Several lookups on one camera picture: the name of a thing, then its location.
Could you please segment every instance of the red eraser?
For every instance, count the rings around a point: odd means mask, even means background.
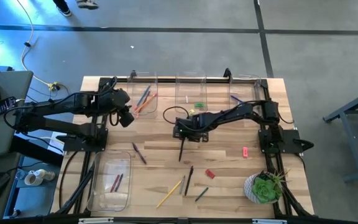
[[[242,156],[244,158],[247,158],[248,157],[248,148],[247,147],[243,147],[242,148]]]
[[[206,173],[206,175],[208,175],[208,177],[210,177],[210,178],[212,178],[212,179],[215,177],[215,174],[212,173],[209,169],[207,169],[207,170],[205,171],[205,173]]]

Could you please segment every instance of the white cable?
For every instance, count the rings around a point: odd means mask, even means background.
[[[60,144],[65,144],[65,143],[62,142],[61,140],[55,139],[55,138],[51,138],[51,137],[41,137],[40,139],[49,139],[49,140],[51,140],[51,141],[59,142]]]
[[[20,6],[22,7],[22,9],[24,10],[24,12],[25,12],[25,14],[27,15],[27,17],[29,18],[29,21],[30,21],[30,24],[31,24],[31,36],[30,36],[29,40],[27,41],[27,43],[30,44],[30,42],[31,42],[31,40],[32,40],[32,36],[33,36],[33,34],[34,34],[34,26],[33,26],[33,24],[32,24],[32,20],[31,20],[31,18],[30,18],[30,16],[29,16],[29,13],[27,13],[27,11],[26,11],[26,9],[24,8],[24,6],[22,5],[22,3],[20,3],[19,0],[16,0],[16,1],[20,4]],[[26,65],[24,64],[25,50],[26,50],[27,48],[28,48],[28,46],[25,45],[25,47],[24,47],[24,49],[23,49],[23,52],[22,52],[22,56],[21,56],[22,65],[23,65],[24,70],[26,70],[26,71],[29,70],[29,69],[26,67]],[[35,75],[33,75],[33,77],[34,77],[36,80],[38,80],[38,81],[42,82],[43,84],[47,85],[49,88],[53,85],[52,83],[47,83],[47,82],[41,80],[40,78],[36,77]]]

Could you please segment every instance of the clear plastic bin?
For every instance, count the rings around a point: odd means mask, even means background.
[[[104,151],[95,156],[91,197],[87,208],[92,212],[120,212],[127,206],[131,182],[131,155],[124,151]],[[113,189],[122,174],[117,191]]]
[[[135,118],[157,117],[158,76],[156,73],[132,71],[127,78],[127,92],[131,98],[130,112]]]
[[[238,78],[232,78],[230,81],[230,107],[238,105],[241,101],[261,100],[261,77],[258,75],[239,75]]]
[[[176,75],[175,106],[181,106],[187,111],[194,110],[195,113],[208,111],[204,72],[183,72]],[[186,115],[183,110],[175,109],[181,117]]]

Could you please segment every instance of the concrete floor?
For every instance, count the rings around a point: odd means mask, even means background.
[[[252,0],[99,0],[98,11],[80,10],[67,0],[73,12],[69,18],[56,11],[52,0],[21,1],[38,25],[258,28]],[[358,30],[358,1],[259,3],[266,29]],[[0,0],[0,25],[17,24],[28,24],[21,8],[15,1]],[[22,69],[22,43],[29,35],[9,27],[0,30],[0,65]],[[60,82],[70,91],[80,89],[84,75],[128,75],[131,70],[159,75],[204,70],[220,77],[229,67],[234,74],[267,76],[259,34],[36,31],[34,35],[26,65],[38,77]],[[285,79],[301,137],[315,143],[305,153],[315,213],[358,221],[358,182],[342,181],[343,175],[356,171],[342,124],[324,124],[321,119],[358,96],[358,35],[267,34],[267,45],[274,77]],[[48,93],[36,80],[32,87]],[[29,96],[48,99],[32,90]],[[70,121],[72,116],[57,118]]]

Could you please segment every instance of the person's foot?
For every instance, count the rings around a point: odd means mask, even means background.
[[[71,16],[71,11],[70,10],[68,10],[67,12],[63,12],[61,9],[59,9],[59,7],[57,7],[57,10],[59,10],[59,12],[65,17]]]
[[[80,9],[98,9],[99,6],[93,0],[76,0],[77,6]]]

